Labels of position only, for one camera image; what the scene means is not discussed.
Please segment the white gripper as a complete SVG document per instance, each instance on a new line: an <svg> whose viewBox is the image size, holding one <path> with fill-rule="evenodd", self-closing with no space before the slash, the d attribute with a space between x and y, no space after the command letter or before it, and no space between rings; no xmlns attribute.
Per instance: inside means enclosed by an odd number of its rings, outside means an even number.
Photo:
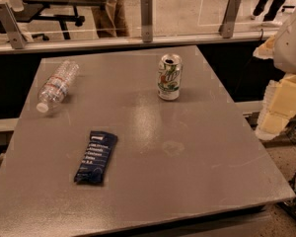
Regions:
<svg viewBox="0 0 296 237"><path fill-rule="evenodd" d="M255 49L253 56L273 58L277 69L291 73L278 82L270 80L264 92L255 134L258 139L271 140L296 116L296 8L276 35Z"/></svg>

